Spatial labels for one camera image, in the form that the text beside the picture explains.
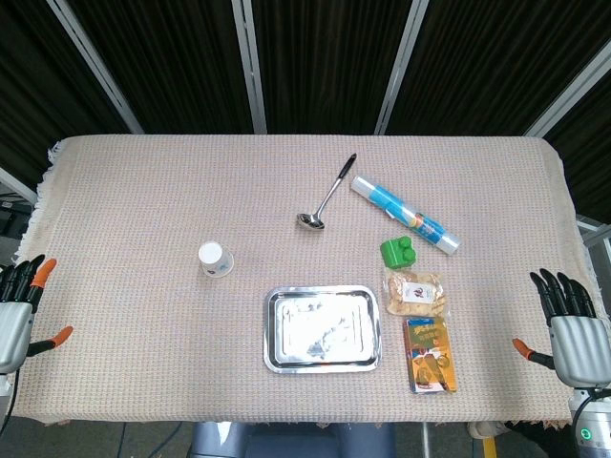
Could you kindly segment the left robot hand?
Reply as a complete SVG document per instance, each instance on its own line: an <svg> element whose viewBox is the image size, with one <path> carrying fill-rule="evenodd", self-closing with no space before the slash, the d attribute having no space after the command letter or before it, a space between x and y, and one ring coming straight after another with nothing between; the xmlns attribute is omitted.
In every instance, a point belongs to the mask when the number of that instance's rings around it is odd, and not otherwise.
<svg viewBox="0 0 611 458"><path fill-rule="evenodd" d="M66 326L55 336L31 342L32 327L56 259L43 254L1 270L1 375L16 373L27 358L55 349L74 332Z"/></svg>

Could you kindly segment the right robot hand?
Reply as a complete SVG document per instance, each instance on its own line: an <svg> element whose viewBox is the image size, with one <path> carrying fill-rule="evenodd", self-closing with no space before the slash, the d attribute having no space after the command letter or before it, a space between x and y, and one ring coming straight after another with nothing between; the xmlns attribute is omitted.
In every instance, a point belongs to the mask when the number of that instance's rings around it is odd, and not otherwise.
<svg viewBox="0 0 611 458"><path fill-rule="evenodd" d="M572 388L606 389L610 386L610 340L594 303L578 281L542 268L532 272L549 332L552 353L535 351L518 338L516 351L526 360L556 372Z"/></svg>

